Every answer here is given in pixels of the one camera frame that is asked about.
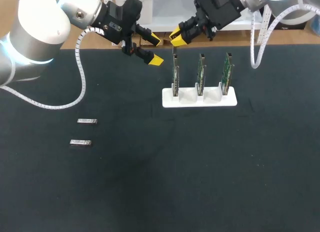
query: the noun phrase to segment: green circuit board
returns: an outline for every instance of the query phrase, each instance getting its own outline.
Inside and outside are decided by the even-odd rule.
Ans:
[[[228,95],[234,67],[235,65],[232,62],[232,54],[227,53],[224,60],[224,67],[221,78],[221,89],[224,96]]]
[[[205,81],[206,81],[206,64],[205,64],[205,55],[200,54],[199,63],[198,63],[198,73],[197,73],[197,89],[198,96],[204,95]]]

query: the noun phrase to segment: circuit board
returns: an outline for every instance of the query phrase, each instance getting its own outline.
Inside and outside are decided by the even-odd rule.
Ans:
[[[232,54],[227,53],[224,60],[224,67],[221,78],[221,89],[224,96],[228,95],[234,67],[235,65],[232,62]]]
[[[178,55],[173,54],[173,97],[179,94],[179,65]]]
[[[204,95],[205,81],[206,81],[206,65],[205,65],[205,55],[200,54],[199,64],[198,64],[198,74],[197,74],[197,90],[198,96]]]

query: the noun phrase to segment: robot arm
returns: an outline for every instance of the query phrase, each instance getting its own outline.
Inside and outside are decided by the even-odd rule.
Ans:
[[[268,4],[273,15],[277,17],[298,3],[298,0],[195,0],[195,17],[178,25],[170,35],[171,43],[176,47],[187,45],[201,33],[212,40],[217,31],[238,19],[240,12],[246,8],[255,12]],[[303,0],[303,3],[319,6],[320,0]],[[292,11],[281,22],[288,25],[301,24],[314,15],[314,12],[299,9]]]
[[[126,41],[122,51],[136,54],[149,65],[163,59],[132,43],[134,33],[157,46],[160,39],[137,24],[142,3],[127,0],[123,6],[101,0],[19,0],[11,31],[0,38],[0,86],[13,81],[37,79],[67,40],[71,24],[103,30],[101,36],[113,43]]]

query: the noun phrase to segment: white stand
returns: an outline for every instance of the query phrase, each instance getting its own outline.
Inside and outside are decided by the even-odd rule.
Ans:
[[[164,88],[162,90],[163,107],[225,107],[236,106],[238,103],[233,87],[229,87],[228,95],[222,95],[221,82],[219,83],[219,87],[205,87],[203,96],[198,96],[197,83],[193,88],[179,88],[177,97],[174,97],[173,94],[173,84],[171,88]]]

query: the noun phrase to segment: white shelf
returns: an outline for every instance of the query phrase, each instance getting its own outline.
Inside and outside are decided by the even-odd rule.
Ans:
[[[179,23],[187,21],[196,15],[194,0],[154,0],[153,20],[151,24],[141,26],[153,32],[172,32]],[[255,14],[257,30],[260,30],[262,16]],[[251,15],[248,10],[243,11],[242,17],[223,28],[224,31],[238,31],[251,29]]]

